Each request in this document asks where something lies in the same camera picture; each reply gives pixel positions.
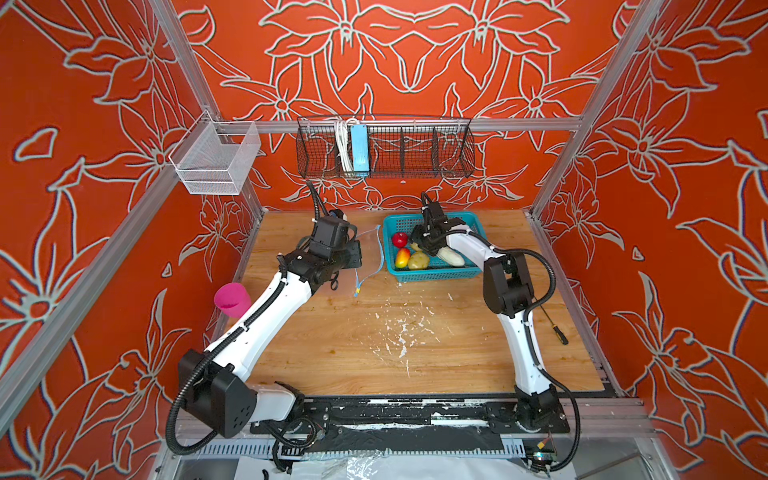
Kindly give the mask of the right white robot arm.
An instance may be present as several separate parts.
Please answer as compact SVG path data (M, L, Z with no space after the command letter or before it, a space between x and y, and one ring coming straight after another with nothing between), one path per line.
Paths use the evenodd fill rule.
M528 453L527 469L550 475L569 466L580 445L582 422L573 392L550 374L541 355L533 312L555 293L556 277L546 258L531 249L498 247L463 220L422 210L422 223L411 234L426 253L449 248L482 269L483 299L502 324L515 369L516 406L513 422L523 431L537 433L565 412L560 396L573 408L573 440L561 460L553 451Z

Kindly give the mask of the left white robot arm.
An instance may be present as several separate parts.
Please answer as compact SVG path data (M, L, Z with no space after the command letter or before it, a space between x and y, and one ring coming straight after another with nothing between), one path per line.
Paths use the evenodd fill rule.
M176 455L190 455L216 437L232 438L257 422L276 440L307 447L286 437L279 424L303 421L301 393L286 384L252 388L247 381L267 346L287 321L324 285L337 289L343 270L362 265L357 228L340 210L329 211L315 188L312 231L288 254L261 296L203 351L188 351L178 365L179 392L166 421L165 440Z

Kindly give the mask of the red apple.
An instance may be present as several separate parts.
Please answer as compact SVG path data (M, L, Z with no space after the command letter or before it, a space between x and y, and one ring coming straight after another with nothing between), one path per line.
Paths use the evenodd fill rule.
M409 244L409 235L405 232L396 232L391 236L391 243L397 249L405 248Z

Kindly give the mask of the clear zip top bag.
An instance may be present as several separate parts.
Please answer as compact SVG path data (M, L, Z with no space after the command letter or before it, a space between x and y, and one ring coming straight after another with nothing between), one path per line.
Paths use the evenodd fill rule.
M381 226L375 225L358 235L362 264L353 269L343 270L339 277L339 290L342 296L358 297L363 285L377 275L384 267L384 249Z

